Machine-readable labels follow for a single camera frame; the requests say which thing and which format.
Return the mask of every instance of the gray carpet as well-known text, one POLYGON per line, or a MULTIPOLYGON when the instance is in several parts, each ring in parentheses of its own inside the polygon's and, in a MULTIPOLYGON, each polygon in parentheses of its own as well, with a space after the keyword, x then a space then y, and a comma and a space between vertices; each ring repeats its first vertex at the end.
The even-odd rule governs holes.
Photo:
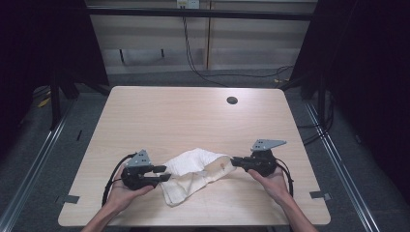
MULTIPOLYGON (((218 71, 215 73, 238 73, 238 71, 218 71)), ((241 71, 241 74, 266 75, 273 70, 241 71)), ((288 77, 283 72, 280 78, 288 77)), ((110 76, 112 85, 153 85, 153 86, 219 86, 206 81, 192 72, 148 73, 139 75, 110 76)), ((275 76, 212 76, 213 81, 229 87, 275 88, 275 76)), ((80 97, 68 117, 67 123, 52 150, 50 157, 35 184, 16 224, 14 231, 78 231, 79 228, 61 227, 57 218, 62 205, 55 203, 59 195, 69 192, 73 178, 87 149, 94 128, 99 120, 106 97, 94 93, 80 85, 80 97)), ((285 92, 297 125, 311 125, 305 102, 299 96, 299 89, 285 92)), ((19 138, 9 152, 9 158, 0 166, 0 212, 15 194, 48 133, 50 125, 50 105, 37 108, 34 104, 22 125, 19 138)), ((303 139, 316 133, 314 128, 300 129, 303 139)), ((372 159, 366 145, 356 140, 356 133, 335 109, 334 124, 330 130, 345 165, 347 166, 368 207, 375 216, 381 231, 410 231, 410 210, 395 186, 390 182, 372 159)), ((332 221, 319 226, 320 231, 365 231, 346 190, 330 161, 320 140, 306 146, 319 186, 333 198, 327 201, 332 221)), ((288 231, 287 226, 277 227, 277 231, 288 231)), ((128 228, 108 228, 107 231, 129 231, 128 228)), ((153 231, 169 231, 156 228, 153 231)))

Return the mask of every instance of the round black object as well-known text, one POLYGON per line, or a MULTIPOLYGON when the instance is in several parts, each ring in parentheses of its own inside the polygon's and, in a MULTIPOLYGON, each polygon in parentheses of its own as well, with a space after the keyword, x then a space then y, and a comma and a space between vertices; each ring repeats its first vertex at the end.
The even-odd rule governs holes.
POLYGON ((238 99, 235 98, 235 97, 229 97, 229 98, 226 99, 226 101, 227 101, 228 103, 230 103, 230 104, 236 104, 236 103, 238 103, 238 99))

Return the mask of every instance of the black curtain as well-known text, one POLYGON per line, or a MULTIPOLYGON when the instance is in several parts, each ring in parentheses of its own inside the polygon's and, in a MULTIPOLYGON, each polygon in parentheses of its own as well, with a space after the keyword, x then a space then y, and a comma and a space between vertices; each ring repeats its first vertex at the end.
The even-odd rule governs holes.
MULTIPOLYGON (((322 3, 336 4, 319 1, 321 14, 337 12, 322 3)), ((410 2, 358 0, 350 6, 350 20, 335 27, 311 23, 292 77, 317 71, 304 83, 308 97, 319 86, 319 73, 325 74, 337 105, 410 203, 410 2)))
POLYGON ((90 16, 64 11, 85 7, 83 0, 22 0, 0 8, 1 155, 13 143, 34 89, 49 85, 54 72, 108 85, 90 16))

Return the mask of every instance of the human hand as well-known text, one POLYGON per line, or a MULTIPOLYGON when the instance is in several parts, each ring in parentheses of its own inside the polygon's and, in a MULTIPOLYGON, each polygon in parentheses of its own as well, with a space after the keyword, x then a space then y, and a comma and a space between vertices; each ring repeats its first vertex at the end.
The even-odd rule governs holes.
POLYGON ((287 190, 286 183, 283 177, 283 171, 280 167, 275 169, 275 172, 267 177, 261 176, 257 171, 250 169, 248 170, 249 175, 259 182, 266 192, 277 202, 281 204, 283 198, 289 196, 289 191, 287 190))
POLYGON ((138 190, 131 190, 126 187, 121 180, 121 173, 123 173, 124 164, 121 165, 117 174, 114 177, 114 183, 111 187, 111 192, 106 201, 107 207, 112 207, 117 213, 124 211, 130 206, 132 201, 137 197, 146 194, 154 189, 152 186, 146 186, 138 190))

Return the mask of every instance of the hand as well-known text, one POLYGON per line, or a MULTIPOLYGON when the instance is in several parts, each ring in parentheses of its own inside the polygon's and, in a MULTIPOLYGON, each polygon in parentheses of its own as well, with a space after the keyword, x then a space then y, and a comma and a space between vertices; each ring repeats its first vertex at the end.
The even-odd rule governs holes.
POLYGON ((117 174, 114 177, 115 181, 112 184, 111 192, 105 205, 100 208, 96 215, 87 223, 81 230, 82 232, 96 232, 103 231, 108 223, 121 211, 127 209, 132 201, 137 197, 146 194, 148 191, 154 189, 152 186, 146 186, 138 190, 131 190, 127 188, 123 181, 121 181, 121 173, 123 173, 124 165, 121 165, 117 174))
POLYGON ((257 171, 252 169, 248 170, 248 173, 253 179, 258 181, 275 202, 281 206, 289 220, 290 226, 295 232, 317 231, 289 194, 286 183, 284 182, 283 171, 280 167, 277 167, 275 172, 267 177, 261 176, 257 171))
POLYGON ((279 205, 284 197, 289 195, 289 192, 286 187, 286 183, 283 177, 283 171, 280 167, 275 169, 275 172, 267 177, 261 176, 255 170, 248 170, 250 176, 259 182, 266 192, 277 202, 279 205))
POLYGON ((138 190, 129 189, 128 187, 124 185, 123 181, 120 180, 121 173, 123 173, 123 169, 124 169, 124 164, 121 165, 117 174, 114 177, 114 181, 115 180, 118 180, 118 181, 115 181, 112 184, 111 192, 106 201, 107 206, 112 207, 112 209, 114 209, 118 213, 127 209, 127 207, 130 206, 132 201, 137 196, 145 195, 147 192, 154 189, 154 187, 152 186, 146 186, 138 190))

